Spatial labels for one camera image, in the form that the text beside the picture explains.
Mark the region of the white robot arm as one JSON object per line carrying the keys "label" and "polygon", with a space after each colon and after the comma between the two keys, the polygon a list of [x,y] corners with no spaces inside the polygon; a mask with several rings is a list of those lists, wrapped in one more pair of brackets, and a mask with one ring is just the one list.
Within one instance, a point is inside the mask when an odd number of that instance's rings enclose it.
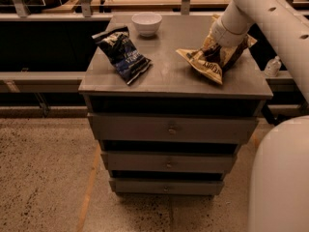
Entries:
{"label": "white robot arm", "polygon": [[[309,100],[308,20],[285,0],[232,0],[211,28],[222,46],[257,24]],[[261,141],[251,174],[248,232],[309,232],[309,116],[287,120]]]}

